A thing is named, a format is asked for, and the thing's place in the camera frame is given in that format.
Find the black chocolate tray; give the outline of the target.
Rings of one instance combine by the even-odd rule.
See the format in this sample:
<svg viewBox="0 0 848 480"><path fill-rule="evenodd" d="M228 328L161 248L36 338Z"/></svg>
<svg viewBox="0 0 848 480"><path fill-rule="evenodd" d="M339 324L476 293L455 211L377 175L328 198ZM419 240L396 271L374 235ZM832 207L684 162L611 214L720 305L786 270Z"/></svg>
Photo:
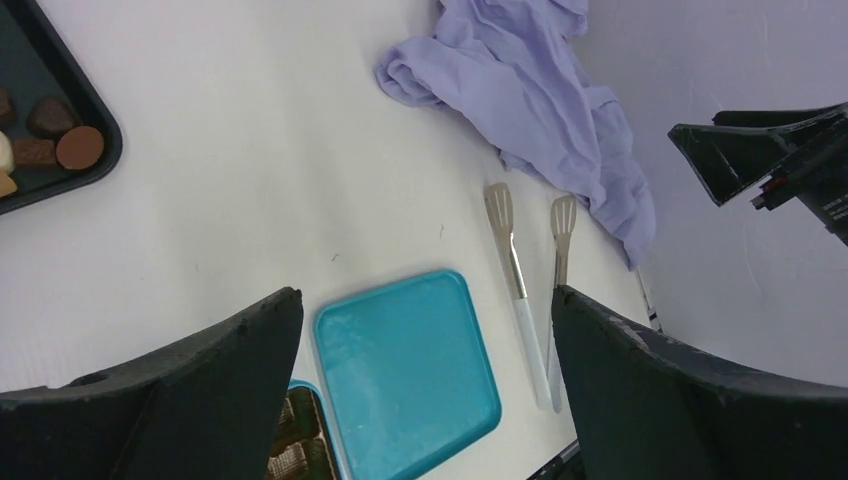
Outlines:
<svg viewBox="0 0 848 480"><path fill-rule="evenodd" d="M2 213L102 179L122 149L114 116L38 3L2 2Z"/></svg>

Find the lavender crumpled cloth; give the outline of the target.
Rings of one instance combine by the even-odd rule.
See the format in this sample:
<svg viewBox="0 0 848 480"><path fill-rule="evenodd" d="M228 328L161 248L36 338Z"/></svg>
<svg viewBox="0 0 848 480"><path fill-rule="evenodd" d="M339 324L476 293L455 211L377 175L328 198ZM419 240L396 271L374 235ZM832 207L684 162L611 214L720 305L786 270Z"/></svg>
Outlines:
<svg viewBox="0 0 848 480"><path fill-rule="evenodd" d="M507 167L574 194L636 268L655 237L654 203L618 99L571 47L588 11L584 1L444 1L432 34L388 49L374 73L394 100L461 113Z"/></svg>

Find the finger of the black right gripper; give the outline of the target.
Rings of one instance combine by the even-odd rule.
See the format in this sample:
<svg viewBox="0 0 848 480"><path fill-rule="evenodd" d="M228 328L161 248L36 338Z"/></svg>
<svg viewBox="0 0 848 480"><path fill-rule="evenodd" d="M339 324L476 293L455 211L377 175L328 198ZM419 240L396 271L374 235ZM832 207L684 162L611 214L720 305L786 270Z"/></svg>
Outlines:
<svg viewBox="0 0 848 480"><path fill-rule="evenodd" d="M710 125L677 124L668 138L722 206L770 175L789 179L847 139L845 103L806 110L723 110Z"/></svg>

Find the teal chocolate box with dividers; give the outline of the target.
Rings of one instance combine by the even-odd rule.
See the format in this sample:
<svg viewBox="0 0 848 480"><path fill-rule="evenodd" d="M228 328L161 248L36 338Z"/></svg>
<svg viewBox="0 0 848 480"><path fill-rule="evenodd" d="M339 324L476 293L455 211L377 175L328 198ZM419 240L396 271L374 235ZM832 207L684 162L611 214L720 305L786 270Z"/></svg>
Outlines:
<svg viewBox="0 0 848 480"><path fill-rule="evenodd" d="M312 384L300 380L289 384L264 478L344 478L321 396Z"/></svg>

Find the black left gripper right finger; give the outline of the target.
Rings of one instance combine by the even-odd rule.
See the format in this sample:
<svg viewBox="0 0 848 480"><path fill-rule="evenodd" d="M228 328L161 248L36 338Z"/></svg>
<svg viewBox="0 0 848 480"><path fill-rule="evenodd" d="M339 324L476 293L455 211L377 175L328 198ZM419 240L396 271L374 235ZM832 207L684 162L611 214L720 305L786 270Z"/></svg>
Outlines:
<svg viewBox="0 0 848 480"><path fill-rule="evenodd" d="M743 366L555 288L551 319L591 479L843 479L847 391Z"/></svg>

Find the round milk chocolate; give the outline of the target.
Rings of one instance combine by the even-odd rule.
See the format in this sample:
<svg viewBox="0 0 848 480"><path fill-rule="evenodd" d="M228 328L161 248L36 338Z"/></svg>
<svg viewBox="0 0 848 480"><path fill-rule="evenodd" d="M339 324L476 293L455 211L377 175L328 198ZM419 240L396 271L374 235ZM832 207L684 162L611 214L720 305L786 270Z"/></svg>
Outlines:
<svg viewBox="0 0 848 480"><path fill-rule="evenodd" d="M85 170L103 155L105 140L94 127L79 126L66 132L56 145L58 163L67 170Z"/></svg>

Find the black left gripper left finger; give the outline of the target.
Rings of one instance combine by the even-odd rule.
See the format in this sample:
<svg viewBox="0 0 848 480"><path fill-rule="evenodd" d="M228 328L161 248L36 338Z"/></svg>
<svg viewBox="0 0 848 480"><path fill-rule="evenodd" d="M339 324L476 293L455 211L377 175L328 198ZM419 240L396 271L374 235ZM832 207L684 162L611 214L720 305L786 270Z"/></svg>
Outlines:
<svg viewBox="0 0 848 480"><path fill-rule="evenodd" d="M286 287L60 388L1 396L5 479L260 479L303 329Z"/></svg>

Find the teal box lid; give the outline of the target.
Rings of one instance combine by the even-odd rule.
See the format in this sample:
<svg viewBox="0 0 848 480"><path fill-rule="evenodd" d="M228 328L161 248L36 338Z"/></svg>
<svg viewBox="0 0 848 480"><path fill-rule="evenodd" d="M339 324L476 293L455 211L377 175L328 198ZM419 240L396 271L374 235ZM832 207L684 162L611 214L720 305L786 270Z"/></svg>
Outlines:
<svg viewBox="0 0 848 480"><path fill-rule="evenodd" d="M329 304L313 335L353 479L417 479L501 420L471 294L454 270Z"/></svg>

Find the steel tongs white handle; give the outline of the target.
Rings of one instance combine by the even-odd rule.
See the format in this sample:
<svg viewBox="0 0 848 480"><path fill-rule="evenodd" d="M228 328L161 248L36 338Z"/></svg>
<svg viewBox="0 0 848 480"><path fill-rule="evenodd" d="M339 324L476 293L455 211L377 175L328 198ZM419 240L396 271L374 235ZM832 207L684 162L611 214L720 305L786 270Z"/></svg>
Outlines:
<svg viewBox="0 0 848 480"><path fill-rule="evenodd" d="M539 341L527 289L514 243L514 210L507 184L495 183L484 188L484 205L512 297L519 338L525 353L529 377L537 407L559 413L563 409L559 360L553 328L548 328L547 347ZM572 195L555 199L550 224L555 244L554 285L568 282L571 238L577 220L577 200Z"/></svg>

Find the dark triangular chocolate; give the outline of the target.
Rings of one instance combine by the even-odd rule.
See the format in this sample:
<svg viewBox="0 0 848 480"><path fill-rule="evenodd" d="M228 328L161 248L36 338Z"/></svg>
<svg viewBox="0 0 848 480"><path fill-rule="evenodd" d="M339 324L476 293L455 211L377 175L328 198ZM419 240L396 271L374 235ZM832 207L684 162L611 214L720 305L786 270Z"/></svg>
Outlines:
<svg viewBox="0 0 848 480"><path fill-rule="evenodd" d="M26 128L30 133L39 138L54 140L77 125L77 117L70 106L53 95L41 98L26 119Z"/></svg>

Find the brown rectangular chocolate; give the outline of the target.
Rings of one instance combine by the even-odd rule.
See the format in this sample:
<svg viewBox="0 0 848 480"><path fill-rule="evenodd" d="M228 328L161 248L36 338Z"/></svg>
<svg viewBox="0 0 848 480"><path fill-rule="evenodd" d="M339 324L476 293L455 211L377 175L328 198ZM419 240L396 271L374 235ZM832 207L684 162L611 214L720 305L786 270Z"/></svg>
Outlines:
<svg viewBox="0 0 848 480"><path fill-rule="evenodd" d="M52 169L58 167L53 140L40 138L14 139L12 151L17 168Z"/></svg>

